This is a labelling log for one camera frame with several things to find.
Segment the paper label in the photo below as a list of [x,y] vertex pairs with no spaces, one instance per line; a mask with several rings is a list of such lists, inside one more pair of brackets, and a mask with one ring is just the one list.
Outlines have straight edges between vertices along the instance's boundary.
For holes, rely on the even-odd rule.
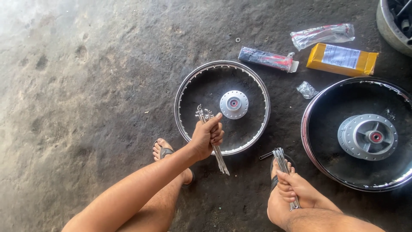
[[325,53],[323,54],[322,63],[356,69],[359,54],[361,54],[361,51],[359,50],[327,44]]

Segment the small plastic bag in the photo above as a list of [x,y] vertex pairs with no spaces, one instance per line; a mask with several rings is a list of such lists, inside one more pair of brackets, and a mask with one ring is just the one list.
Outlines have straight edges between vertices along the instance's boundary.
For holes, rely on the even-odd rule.
[[302,84],[299,85],[299,87],[297,87],[296,89],[303,95],[305,99],[311,99],[319,93],[306,81],[302,82]]
[[355,39],[355,29],[352,24],[326,25],[304,31],[290,33],[297,50],[302,50],[312,44],[343,43]]

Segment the front wheel hub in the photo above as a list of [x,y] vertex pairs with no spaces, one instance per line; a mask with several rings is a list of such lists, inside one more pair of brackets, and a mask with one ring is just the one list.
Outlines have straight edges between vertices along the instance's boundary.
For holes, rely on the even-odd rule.
[[388,158],[398,144],[398,134],[388,119],[376,114],[356,115],[339,127],[338,141],[349,155],[378,161]]

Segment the cardboard box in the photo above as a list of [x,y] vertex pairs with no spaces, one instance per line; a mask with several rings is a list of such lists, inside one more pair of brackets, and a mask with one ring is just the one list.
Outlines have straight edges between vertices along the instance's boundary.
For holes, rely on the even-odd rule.
[[378,54],[318,43],[306,67],[352,77],[368,76],[373,74]]

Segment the chrome rim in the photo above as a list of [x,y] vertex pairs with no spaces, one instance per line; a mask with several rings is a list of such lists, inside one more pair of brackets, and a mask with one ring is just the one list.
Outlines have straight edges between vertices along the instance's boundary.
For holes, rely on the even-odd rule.
[[317,102],[319,102],[319,100],[324,97],[328,92],[330,92],[331,90],[339,87],[339,86],[343,86],[346,84],[352,84],[352,83],[367,83],[367,84],[371,84],[371,85],[379,85],[381,87],[387,88],[390,91],[394,91],[397,95],[399,95],[401,98],[404,99],[404,101],[406,103],[408,103],[411,108],[412,108],[412,104],[411,104],[411,99],[410,99],[410,95],[404,91],[403,89],[397,87],[396,85],[393,85],[391,83],[388,83],[386,81],[380,80],[380,79],[375,79],[375,78],[349,78],[346,80],[342,80],[332,86],[327,87],[326,89],[324,89],[323,91],[321,91],[319,94],[316,95],[316,97],[314,97],[312,99],[312,101],[309,103],[309,105],[307,106],[303,117],[302,117],[302,123],[301,123],[301,138],[302,138],[302,143],[303,143],[303,147],[308,155],[308,157],[311,159],[312,163],[321,171],[323,172],[325,175],[327,175],[328,177],[334,179],[335,181],[348,186],[350,188],[353,189],[357,189],[360,191],[365,191],[365,192],[384,192],[384,191],[390,191],[396,188],[401,187],[402,185],[404,185],[405,183],[407,183],[411,178],[412,178],[412,168],[405,171],[405,173],[403,175],[401,175],[400,177],[387,182],[387,183],[383,183],[380,185],[374,185],[374,186],[360,186],[360,185],[356,185],[354,183],[349,183],[345,180],[339,179],[336,176],[334,176],[333,174],[331,174],[322,164],[320,164],[320,162],[318,161],[318,159],[316,158],[315,154],[312,151],[312,147],[310,145],[310,141],[309,141],[309,133],[308,133],[308,125],[309,125],[309,121],[310,121],[310,116],[312,114],[313,108],[316,105]]
[[242,145],[238,148],[228,150],[228,151],[222,151],[222,155],[233,155],[233,154],[239,153],[241,151],[244,151],[247,148],[249,148],[250,146],[252,146],[259,139],[259,137],[262,135],[263,131],[265,130],[265,128],[266,128],[266,126],[269,122],[269,116],[270,116],[270,98],[269,98],[269,94],[268,94],[268,91],[266,89],[265,84],[263,83],[263,81],[260,79],[260,77],[253,70],[251,70],[250,68],[246,67],[243,64],[233,62],[233,61],[225,61],[225,60],[210,62],[210,63],[204,64],[204,65],[196,68],[193,72],[191,72],[184,79],[183,83],[179,87],[179,90],[178,90],[178,93],[176,94],[176,99],[175,99],[174,114],[175,114],[176,124],[178,126],[178,129],[179,129],[180,133],[182,134],[182,136],[185,138],[186,141],[190,142],[191,137],[186,132],[185,127],[182,124],[182,119],[181,119],[181,116],[180,116],[180,102],[182,100],[182,96],[184,94],[185,89],[187,88],[187,85],[194,78],[196,78],[196,76],[198,74],[201,74],[203,71],[207,71],[209,69],[220,68],[220,67],[240,69],[240,70],[242,70],[242,72],[245,72],[246,74],[248,74],[249,77],[251,77],[258,84],[259,88],[262,91],[262,95],[264,97],[264,102],[265,102],[264,120],[261,123],[261,127],[258,130],[257,134],[255,136],[253,136],[253,138],[251,140],[249,140],[246,144],[244,144],[244,145]]

